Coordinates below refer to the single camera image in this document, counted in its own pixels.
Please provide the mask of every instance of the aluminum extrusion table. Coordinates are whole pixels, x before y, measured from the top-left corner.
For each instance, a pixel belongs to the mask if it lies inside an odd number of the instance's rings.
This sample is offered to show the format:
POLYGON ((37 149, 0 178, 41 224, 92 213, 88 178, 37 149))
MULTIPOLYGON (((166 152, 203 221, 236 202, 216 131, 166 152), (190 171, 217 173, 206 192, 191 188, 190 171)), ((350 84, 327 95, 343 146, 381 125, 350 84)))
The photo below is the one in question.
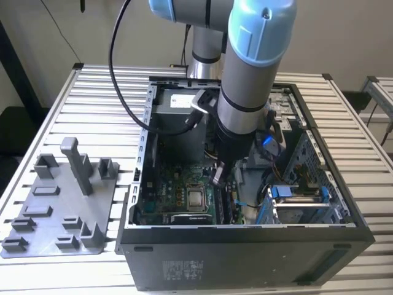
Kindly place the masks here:
MULTIPOLYGON (((130 108, 141 115, 149 76, 184 76, 179 68, 116 68, 115 74, 130 108)), ((356 115, 333 80, 320 74, 279 73, 276 82, 294 83, 303 95, 376 243, 321 288, 182 291, 182 294, 325 294, 382 295, 393 293, 393 163, 356 115)), ((133 178, 138 127, 116 97, 103 66, 73 69, 17 172, 0 199, 0 241, 11 230, 36 177, 33 164, 40 153, 66 158, 59 145, 76 136, 79 151, 92 162, 112 157, 120 173, 111 208, 104 252, 89 256, 0 258, 0 291, 23 294, 134 294, 137 290, 123 256, 114 253, 126 186, 133 178)), ((154 294, 171 294, 156 292, 154 294)))

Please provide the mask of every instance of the robotic arm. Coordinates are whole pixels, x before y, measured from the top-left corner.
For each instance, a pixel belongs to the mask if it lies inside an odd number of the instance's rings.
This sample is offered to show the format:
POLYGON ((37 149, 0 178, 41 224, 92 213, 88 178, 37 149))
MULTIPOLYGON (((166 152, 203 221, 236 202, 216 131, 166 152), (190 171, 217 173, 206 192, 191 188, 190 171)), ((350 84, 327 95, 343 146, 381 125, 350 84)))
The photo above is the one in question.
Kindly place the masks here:
POLYGON ((233 164, 248 156, 290 42, 296 0, 234 0, 231 10, 228 0, 149 0, 149 4, 154 14, 173 22, 228 31, 217 103, 218 161, 212 176, 212 182, 220 185, 233 164))

